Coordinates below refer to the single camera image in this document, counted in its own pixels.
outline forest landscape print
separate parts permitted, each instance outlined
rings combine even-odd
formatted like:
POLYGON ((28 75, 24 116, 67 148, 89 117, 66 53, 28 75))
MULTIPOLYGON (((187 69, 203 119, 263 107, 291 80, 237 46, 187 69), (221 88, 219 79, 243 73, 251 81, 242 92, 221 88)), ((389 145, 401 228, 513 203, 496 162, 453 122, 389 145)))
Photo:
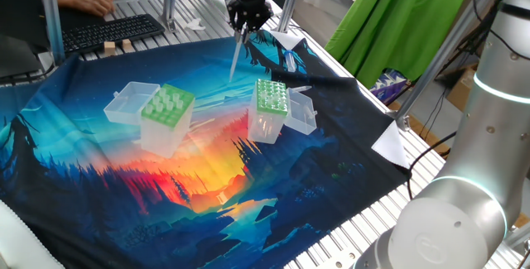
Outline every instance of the forest landscape print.
POLYGON ((101 267, 277 268, 404 181, 371 144, 352 142, 390 123, 366 100, 338 100, 359 92, 355 82, 307 91, 323 115, 309 136, 284 127, 273 145, 248 141, 257 79, 294 87, 333 75, 302 41, 288 77, 284 49, 259 32, 229 83, 234 48, 203 41, 58 70, 0 125, 0 199, 101 267), (130 81, 195 95, 172 158, 143 151, 139 127, 106 118, 130 81))

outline purple object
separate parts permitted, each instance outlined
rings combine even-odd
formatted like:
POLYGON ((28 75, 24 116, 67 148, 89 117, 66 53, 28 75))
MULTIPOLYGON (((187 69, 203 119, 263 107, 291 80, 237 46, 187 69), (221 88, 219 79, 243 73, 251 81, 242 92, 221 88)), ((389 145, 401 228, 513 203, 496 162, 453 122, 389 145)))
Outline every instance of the purple object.
POLYGON ((381 74, 370 92, 382 103, 391 103, 398 94, 407 86, 408 80, 398 71, 391 70, 381 74))

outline person's hand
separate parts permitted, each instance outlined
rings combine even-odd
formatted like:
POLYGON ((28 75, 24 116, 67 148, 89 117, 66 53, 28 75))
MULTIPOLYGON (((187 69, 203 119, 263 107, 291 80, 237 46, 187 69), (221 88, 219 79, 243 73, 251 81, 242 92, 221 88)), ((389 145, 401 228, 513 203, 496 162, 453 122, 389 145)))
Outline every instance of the person's hand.
POLYGON ((98 17, 114 11, 113 0, 57 0, 57 4, 59 7, 73 8, 98 17))

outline black keyboard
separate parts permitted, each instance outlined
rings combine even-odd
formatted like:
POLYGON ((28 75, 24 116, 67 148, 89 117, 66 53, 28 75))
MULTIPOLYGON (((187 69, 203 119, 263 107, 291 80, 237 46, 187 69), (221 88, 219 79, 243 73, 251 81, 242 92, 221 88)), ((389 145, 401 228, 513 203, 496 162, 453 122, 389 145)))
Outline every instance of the black keyboard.
POLYGON ((151 15, 138 15, 63 31, 65 53, 89 52, 103 49, 105 41, 120 44, 122 40, 134 41, 164 32, 164 27, 151 15))

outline green cloth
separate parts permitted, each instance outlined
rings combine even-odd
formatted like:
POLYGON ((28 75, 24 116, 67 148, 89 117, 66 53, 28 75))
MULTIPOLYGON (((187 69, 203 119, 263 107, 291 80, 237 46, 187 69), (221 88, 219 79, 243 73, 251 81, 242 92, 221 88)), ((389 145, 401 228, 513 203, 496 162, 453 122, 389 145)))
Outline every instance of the green cloth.
POLYGON ((367 88, 387 69, 419 78, 464 0, 356 0, 325 49, 367 88))

